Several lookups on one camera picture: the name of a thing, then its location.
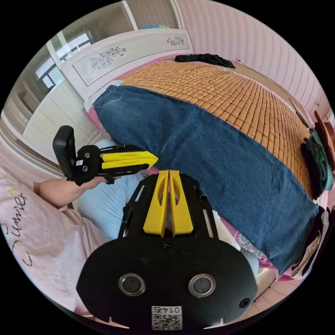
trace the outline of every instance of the pink wall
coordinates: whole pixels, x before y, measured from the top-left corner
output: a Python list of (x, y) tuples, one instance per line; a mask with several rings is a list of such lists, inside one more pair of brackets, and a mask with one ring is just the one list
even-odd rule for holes
[(269, 77), (292, 96), (315, 121), (330, 104), (302, 57), (277, 33), (253, 17), (210, 0), (176, 0), (195, 53), (237, 61)]
[(335, 189), (328, 192), (328, 208), (331, 210), (335, 205)]

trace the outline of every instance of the headboard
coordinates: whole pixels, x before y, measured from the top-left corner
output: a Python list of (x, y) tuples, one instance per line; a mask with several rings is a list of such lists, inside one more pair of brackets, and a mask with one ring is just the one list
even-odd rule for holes
[(174, 54), (193, 53), (187, 30), (143, 29), (99, 41), (65, 61), (61, 70), (86, 100), (123, 73)]

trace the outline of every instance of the bamboo mat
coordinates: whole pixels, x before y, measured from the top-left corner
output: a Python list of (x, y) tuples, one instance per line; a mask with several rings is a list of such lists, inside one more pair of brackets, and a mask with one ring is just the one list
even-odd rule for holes
[(178, 62), (150, 64), (122, 80), (124, 85), (199, 105), (233, 125), (281, 160), (312, 197), (300, 151), (308, 130), (288, 106), (256, 81), (215, 66)]

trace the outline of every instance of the camera lens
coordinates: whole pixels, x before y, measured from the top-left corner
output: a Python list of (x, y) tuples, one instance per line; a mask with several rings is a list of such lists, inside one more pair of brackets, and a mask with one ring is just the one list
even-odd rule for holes
[(119, 289), (128, 296), (139, 296), (146, 285), (143, 278), (135, 273), (126, 273), (119, 279)]
[(215, 290), (215, 280), (207, 274), (198, 274), (188, 283), (189, 292), (196, 298), (207, 297)]

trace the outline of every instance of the hat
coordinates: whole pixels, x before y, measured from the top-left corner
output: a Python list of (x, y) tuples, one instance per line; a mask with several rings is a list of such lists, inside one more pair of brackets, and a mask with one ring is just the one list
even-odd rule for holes
[(335, 173), (335, 130), (330, 122), (323, 122), (317, 111), (314, 111), (314, 115), (317, 119), (315, 129), (325, 149), (332, 172)]

